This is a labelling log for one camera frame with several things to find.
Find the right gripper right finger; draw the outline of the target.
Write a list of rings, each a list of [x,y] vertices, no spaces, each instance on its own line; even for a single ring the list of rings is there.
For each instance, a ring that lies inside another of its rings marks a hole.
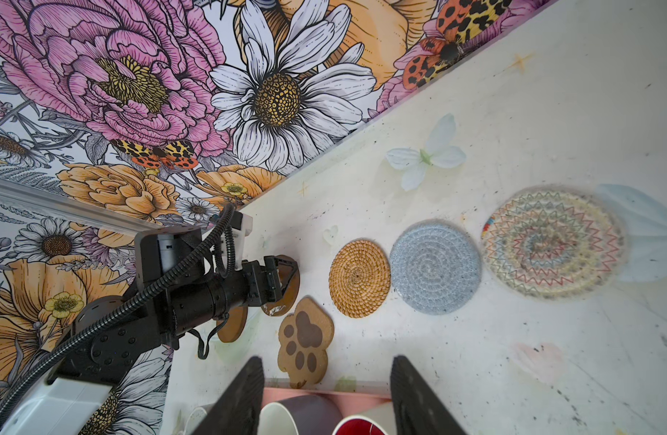
[[[393,359],[390,386],[398,434],[466,434],[404,355],[395,356]]]

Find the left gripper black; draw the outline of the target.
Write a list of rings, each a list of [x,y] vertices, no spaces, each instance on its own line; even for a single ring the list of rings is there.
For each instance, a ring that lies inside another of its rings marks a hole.
[[[229,277],[207,275],[170,292],[172,327],[176,334],[228,315],[238,306],[293,305],[300,290],[297,261],[285,255],[265,263],[244,261]]]

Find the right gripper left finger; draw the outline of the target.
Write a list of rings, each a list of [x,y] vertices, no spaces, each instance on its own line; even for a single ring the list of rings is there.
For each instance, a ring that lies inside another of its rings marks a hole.
[[[265,389],[260,357],[251,357],[193,435],[257,435]]]

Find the dark brown round wooden coaster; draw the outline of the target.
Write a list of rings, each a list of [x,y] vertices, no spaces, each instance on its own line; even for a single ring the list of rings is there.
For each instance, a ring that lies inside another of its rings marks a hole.
[[[265,315],[281,317],[286,315],[295,302],[300,289],[300,271],[297,261],[285,255],[275,257],[278,261],[277,271],[280,283],[285,286],[283,297],[277,302],[269,302],[261,306]]]

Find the red inside white mug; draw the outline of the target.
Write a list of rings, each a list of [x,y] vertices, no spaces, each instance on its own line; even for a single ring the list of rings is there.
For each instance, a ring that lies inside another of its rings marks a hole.
[[[332,432],[333,435],[396,435],[397,433],[391,402],[343,418]]]

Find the light brown round wooden coaster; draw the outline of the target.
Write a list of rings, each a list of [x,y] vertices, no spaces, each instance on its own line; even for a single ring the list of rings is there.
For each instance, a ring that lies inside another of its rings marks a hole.
[[[236,342],[242,335],[248,320],[248,307],[237,306],[228,313],[224,326],[217,332],[219,341],[230,344]]]

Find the light blue woven coaster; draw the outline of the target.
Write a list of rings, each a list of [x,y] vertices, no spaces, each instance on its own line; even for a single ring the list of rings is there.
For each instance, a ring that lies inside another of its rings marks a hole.
[[[447,315],[480,287],[480,253],[471,238],[447,221],[407,228],[389,256],[391,285],[404,303],[424,315]]]

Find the multicolour woven round coaster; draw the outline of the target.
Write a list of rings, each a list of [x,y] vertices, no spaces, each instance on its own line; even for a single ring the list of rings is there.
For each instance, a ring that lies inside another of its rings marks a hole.
[[[585,297],[628,257],[624,223],[592,195],[569,188],[522,190],[484,224],[481,250],[496,279],[524,297]]]

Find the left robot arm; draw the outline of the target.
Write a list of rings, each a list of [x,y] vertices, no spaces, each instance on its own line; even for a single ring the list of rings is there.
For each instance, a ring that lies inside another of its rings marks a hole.
[[[123,297],[83,309],[54,351],[16,382],[0,406],[0,434],[77,433],[140,355],[173,349],[210,320],[222,329],[235,308],[280,301],[298,266],[285,257],[241,258],[237,224],[159,228],[135,238],[137,277]]]

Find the paw shaped wooden coaster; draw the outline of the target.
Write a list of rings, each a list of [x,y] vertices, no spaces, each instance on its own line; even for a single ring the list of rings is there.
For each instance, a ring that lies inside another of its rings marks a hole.
[[[335,324],[312,297],[304,297],[295,312],[283,320],[279,332],[277,364],[292,389],[320,384],[328,368],[327,349],[335,337]]]

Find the woven rattan round coaster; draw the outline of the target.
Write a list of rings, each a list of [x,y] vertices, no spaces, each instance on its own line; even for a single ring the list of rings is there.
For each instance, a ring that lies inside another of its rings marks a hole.
[[[373,241],[357,239],[335,256],[328,277],[336,309],[350,318],[377,311],[391,289],[391,269],[384,251]]]

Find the pink rectangular tray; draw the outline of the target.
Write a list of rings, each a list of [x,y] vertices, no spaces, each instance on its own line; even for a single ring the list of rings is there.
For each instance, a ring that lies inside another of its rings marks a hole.
[[[385,403],[391,402],[388,395],[371,393],[351,393],[350,391],[314,391],[266,387],[261,407],[271,402],[282,402],[301,396],[320,396],[334,403],[343,417],[364,413]]]

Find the lavender mug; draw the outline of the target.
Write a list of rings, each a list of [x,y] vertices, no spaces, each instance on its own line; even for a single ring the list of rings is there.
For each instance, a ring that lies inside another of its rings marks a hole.
[[[304,395],[265,405],[258,435],[333,434],[343,419],[338,407],[320,395]]]

